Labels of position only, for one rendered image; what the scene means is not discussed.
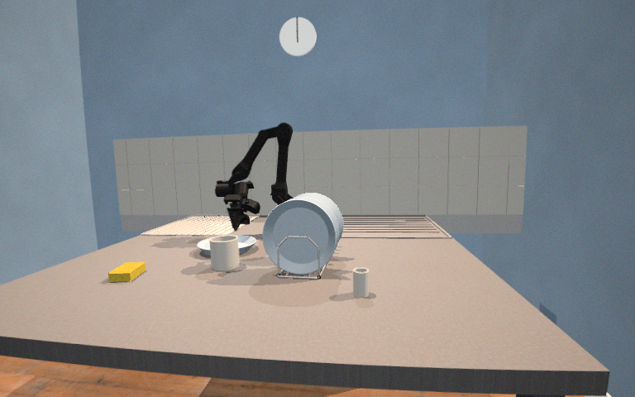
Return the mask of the grey tiled splashback panel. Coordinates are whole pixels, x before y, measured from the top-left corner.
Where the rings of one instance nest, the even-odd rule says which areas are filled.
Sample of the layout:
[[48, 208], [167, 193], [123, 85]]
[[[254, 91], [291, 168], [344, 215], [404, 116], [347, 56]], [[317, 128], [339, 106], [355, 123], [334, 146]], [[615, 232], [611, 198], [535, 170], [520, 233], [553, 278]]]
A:
[[[427, 215], [447, 233], [522, 233], [528, 126], [293, 132], [288, 194], [328, 197], [341, 215]], [[193, 215], [229, 215], [229, 180], [258, 133], [113, 140], [122, 230], [148, 232]], [[255, 158], [248, 199], [278, 206], [279, 144]], [[236, 184], [234, 183], [234, 184]]]

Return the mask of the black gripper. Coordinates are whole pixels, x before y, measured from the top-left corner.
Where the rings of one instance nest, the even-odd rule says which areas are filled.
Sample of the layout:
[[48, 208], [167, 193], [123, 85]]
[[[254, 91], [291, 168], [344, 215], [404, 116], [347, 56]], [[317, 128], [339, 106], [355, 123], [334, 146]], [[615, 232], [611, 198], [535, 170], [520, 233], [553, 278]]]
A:
[[230, 208], [227, 208], [227, 211], [234, 231], [237, 231], [240, 224], [250, 224], [249, 216], [243, 213], [246, 212], [246, 205], [242, 205], [242, 202], [246, 196], [247, 194], [243, 192], [235, 192], [234, 194], [228, 194], [224, 197], [225, 204], [232, 202], [230, 203]]

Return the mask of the pale grey cylindrical cup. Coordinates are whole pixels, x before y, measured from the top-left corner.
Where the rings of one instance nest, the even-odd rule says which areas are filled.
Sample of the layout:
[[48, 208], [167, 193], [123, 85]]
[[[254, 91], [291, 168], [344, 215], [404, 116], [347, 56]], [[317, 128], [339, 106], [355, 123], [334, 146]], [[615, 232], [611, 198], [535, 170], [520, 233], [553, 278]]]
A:
[[369, 270], [355, 268], [353, 270], [353, 295], [358, 298], [369, 296]]

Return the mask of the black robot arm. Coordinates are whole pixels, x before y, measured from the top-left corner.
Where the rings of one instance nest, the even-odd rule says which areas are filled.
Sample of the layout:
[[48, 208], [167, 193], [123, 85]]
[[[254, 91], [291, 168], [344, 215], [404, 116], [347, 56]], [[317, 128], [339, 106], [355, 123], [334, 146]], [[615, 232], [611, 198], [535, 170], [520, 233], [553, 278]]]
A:
[[[243, 192], [248, 195], [248, 190], [254, 188], [253, 184], [250, 181], [240, 183], [236, 182], [242, 181], [249, 176], [253, 162], [260, 153], [263, 145], [268, 139], [277, 137], [279, 143], [279, 153], [276, 182], [271, 185], [272, 199], [278, 205], [293, 199], [293, 197], [288, 194], [286, 183], [288, 151], [292, 134], [293, 128], [285, 122], [280, 123], [277, 127], [259, 131], [257, 138], [246, 153], [244, 159], [232, 171], [232, 177], [228, 181], [217, 181], [215, 189], [216, 196], [225, 197], [228, 194], [233, 194], [233, 192]], [[260, 204], [252, 199], [248, 199], [247, 196], [244, 197], [242, 205], [246, 205], [246, 212], [244, 213], [247, 213], [247, 211], [254, 214], [260, 212]]]

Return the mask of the yellow sponge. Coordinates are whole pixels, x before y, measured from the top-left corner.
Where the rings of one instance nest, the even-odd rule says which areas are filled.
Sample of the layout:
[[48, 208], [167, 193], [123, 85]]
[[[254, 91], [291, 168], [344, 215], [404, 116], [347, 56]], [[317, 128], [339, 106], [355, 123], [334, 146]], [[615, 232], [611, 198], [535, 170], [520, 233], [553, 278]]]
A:
[[125, 263], [108, 273], [109, 282], [130, 282], [145, 270], [145, 262]]

